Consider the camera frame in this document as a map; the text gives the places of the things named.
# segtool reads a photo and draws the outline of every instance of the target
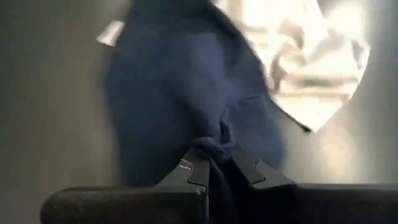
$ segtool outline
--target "metal surface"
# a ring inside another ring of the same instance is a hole
[[[398,182],[398,2],[362,3],[372,52],[353,99],[316,134],[281,115],[283,173],[296,182]],[[0,3],[1,223],[39,223],[60,189],[118,183],[101,93],[109,49],[95,37],[125,9],[122,0]]]

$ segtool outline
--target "navy blue fabric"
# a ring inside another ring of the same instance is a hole
[[[207,0],[134,1],[106,90],[129,186],[155,185],[191,147],[219,184],[232,149],[275,168],[283,158],[261,63]]]

